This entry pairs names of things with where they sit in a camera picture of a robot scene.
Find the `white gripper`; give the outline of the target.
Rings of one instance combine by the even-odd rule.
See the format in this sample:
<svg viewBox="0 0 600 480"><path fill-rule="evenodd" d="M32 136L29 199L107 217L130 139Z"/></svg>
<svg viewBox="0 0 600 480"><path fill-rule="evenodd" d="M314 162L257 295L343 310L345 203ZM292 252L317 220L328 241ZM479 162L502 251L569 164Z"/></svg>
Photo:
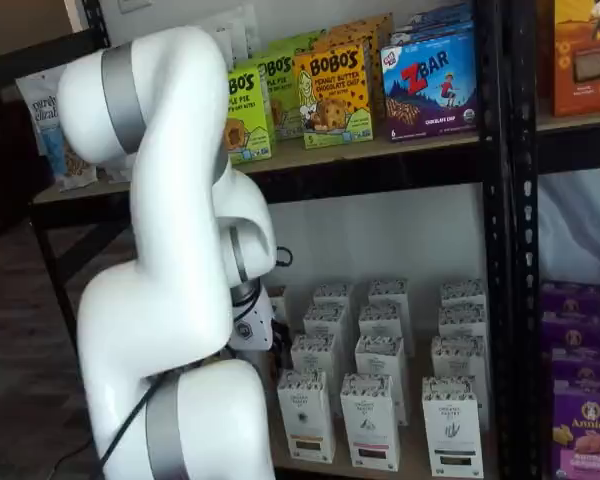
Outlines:
<svg viewBox="0 0 600 480"><path fill-rule="evenodd" d="M233 307L234 328L229 347L238 351L267 351L273 343L274 312L269 296L260 292L257 300Z"/></svg>

